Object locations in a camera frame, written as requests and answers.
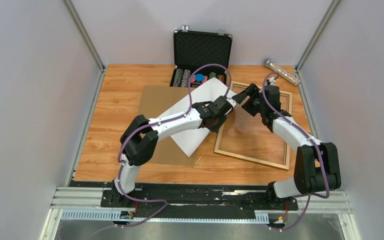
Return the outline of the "red forest photo print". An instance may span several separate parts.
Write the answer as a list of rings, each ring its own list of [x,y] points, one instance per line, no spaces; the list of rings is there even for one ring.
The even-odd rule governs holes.
[[[191,104],[213,102],[225,93],[227,93],[228,97],[234,95],[225,84],[217,78],[212,78],[191,91],[192,100],[190,100],[187,92],[186,96],[158,116],[165,120],[182,115],[182,118],[170,121],[167,125],[168,132],[172,133],[170,137],[187,157],[195,152],[210,130],[206,127],[200,127],[201,123],[198,121],[202,119],[201,114],[195,108],[191,108],[188,113],[186,111]]]

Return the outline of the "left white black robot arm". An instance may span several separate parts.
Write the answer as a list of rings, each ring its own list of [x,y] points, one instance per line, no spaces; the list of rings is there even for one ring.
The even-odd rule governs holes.
[[[132,193],[136,178],[160,141],[189,130],[207,129],[217,133],[236,105],[233,98],[225,95],[201,102],[193,102],[189,95],[188,107],[181,112],[159,118],[136,116],[120,138],[117,156],[120,169],[111,185],[113,202],[122,207],[129,206],[132,201],[139,202]]]

